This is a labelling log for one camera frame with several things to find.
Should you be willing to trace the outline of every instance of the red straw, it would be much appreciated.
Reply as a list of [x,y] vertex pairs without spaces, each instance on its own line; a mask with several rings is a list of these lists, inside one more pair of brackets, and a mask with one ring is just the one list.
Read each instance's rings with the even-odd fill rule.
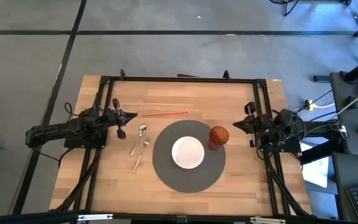
[[142,118],[149,117],[149,116],[165,116],[165,115],[185,114],[185,113],[190,113],[190,111],[175,111],[175,112],[166,112],[166,113],[142,114]]

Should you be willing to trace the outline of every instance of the round gray placemat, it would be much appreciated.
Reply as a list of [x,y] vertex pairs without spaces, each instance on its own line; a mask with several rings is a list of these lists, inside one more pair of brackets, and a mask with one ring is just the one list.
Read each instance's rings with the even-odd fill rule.
[[[224,147],[208,149],[211,128],[199,121],[177,121],[166,127],[158,136],[153,151],[153,166],[161,181],[173,190],[184,193],[199,192],[212,186],[221,176],[226,161]],[[172,146],[181,137],[198,139],[204,147],[204,159],[194,169],[179,167],[172,158]]]

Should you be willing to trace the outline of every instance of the fork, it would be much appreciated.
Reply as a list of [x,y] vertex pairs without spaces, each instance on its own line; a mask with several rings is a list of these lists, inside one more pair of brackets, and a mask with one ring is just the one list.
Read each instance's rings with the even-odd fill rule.
[[136,172],[137,167],[139,166],[140,159],[142,158],[144,149],[149,145],[149,142],[150,142],[150,138],[147,138],[147,139],[143,142],[143,149],[142,149],[142,151],[140,152],[139,158],[137,159],[135,168],[134,168],[134,170],[132,171],[132,173],[135,173],[135,172]]

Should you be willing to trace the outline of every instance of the concrete floor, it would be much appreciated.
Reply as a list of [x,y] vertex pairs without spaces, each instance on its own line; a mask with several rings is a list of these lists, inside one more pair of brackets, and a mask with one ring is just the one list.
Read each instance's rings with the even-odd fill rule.
[[[71,29],[80,0],[0,0],[0,29]],[[358,12],[358,1],[352,7]],[[341,30],[357,25],[337,2],[301,1],[283,17],[267,0],[92,0],[80,30]],[[40,123],[67,44],[67,36],[0,36],[0,215],[9,211],[29,150],[24,133]],[[75,104],[83,75],[174,76],[178,73],[283,80],[288,107],[330,90],[311,76],[358,65],[358,38],[279,36],[77,36],[51,123],[65,121],[63,104]],[[332,96],[319,104],[332,103]],[[303,114],[304,119],[333,110]],[[58,157],[62,141],[43,152]],[[24,212],[47,211],[57,164],[40,157]],[[323,200],[332,200],[321,196]],[[335,213],[322,214],[323,217]]]

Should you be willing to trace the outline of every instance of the white plate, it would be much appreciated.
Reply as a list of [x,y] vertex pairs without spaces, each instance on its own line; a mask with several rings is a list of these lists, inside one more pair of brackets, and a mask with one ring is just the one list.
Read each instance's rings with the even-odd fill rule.
[[191,136],[178,139],[172,146],[172,158],[178,166],[184,169],[198,167],[204,159],[202,143]]

